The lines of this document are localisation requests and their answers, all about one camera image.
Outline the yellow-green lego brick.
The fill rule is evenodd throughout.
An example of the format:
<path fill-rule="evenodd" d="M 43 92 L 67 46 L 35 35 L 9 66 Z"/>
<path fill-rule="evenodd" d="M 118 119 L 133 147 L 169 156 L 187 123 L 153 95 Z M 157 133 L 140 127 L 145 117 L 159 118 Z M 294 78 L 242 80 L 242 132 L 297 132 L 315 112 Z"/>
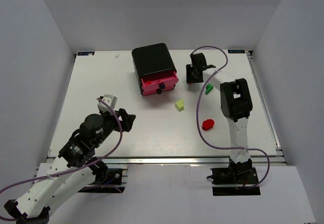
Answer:
<path fill-rule="evenodd" d="M 182 111 L 182 110 L 184 110 L 185 105 L 184 105 L 184 101 L 183 101 L 183 99 L 176 101 L 176 102 L 175 102 L 175 107 L 176 107 L 176 109 L 177 109 L 178 111 Z"/>

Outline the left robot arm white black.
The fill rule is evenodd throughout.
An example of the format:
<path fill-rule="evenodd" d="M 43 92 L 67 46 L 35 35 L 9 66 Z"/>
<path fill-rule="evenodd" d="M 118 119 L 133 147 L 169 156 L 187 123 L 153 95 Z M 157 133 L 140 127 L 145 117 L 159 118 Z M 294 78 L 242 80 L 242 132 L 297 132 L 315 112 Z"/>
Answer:
<path fill-rule="evenodd" d="M 88 115 L 47 170 L 33 179 L 34 185 L 4 208 L 15 223 L 48 223 L 49 217 L 67 199 L 87 185 L 106 185 L 108 167 L 95 150 L 113 132 L 129 132 L 136 116 L 125 109 L 102 108 Z"/>

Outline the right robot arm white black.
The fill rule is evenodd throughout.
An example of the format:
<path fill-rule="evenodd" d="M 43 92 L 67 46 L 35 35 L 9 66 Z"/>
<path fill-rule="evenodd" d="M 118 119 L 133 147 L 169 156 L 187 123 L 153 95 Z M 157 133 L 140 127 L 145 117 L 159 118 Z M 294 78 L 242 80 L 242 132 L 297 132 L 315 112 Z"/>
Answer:
<path fill-rule="evenodd" d="M 192 53 L 186 65 L 188 83 L 208 82 L 220 92 L 220 106 L 230 133 L 230 156 L 227 168 L 216 168 L 208 178 L 215 185 L 244 185 L 252 172 L 252 160 L 247 150 L 247 125 L 253 104 L 244 78 L 234 79 L 214 65 L 208 65 L 204 54 Z"/>

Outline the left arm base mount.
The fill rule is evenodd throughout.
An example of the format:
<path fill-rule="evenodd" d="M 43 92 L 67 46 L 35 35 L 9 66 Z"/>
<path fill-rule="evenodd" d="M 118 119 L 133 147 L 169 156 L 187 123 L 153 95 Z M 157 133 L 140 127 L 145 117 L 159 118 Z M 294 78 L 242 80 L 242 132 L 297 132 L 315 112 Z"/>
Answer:
<path fill-rule="evenodd" d="M 128 167 L 122 164 L 99 161 L 89 167 L 94 181 L 79 193 L 122 194 L 128 181 Z"/>

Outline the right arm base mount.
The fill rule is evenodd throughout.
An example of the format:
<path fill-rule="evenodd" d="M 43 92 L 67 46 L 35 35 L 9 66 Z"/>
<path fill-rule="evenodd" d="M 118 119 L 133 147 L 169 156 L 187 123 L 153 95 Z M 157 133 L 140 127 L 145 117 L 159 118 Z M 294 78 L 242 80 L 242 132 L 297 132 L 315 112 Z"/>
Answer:
<path fill-rule="evenodd" d="M 212 183 L 213 196 L 260 196 L 260 188 L 251 186 L 259 182 L 256 169 L 234 177 L 228 168 L 211 168 L 207 180 Z"/>

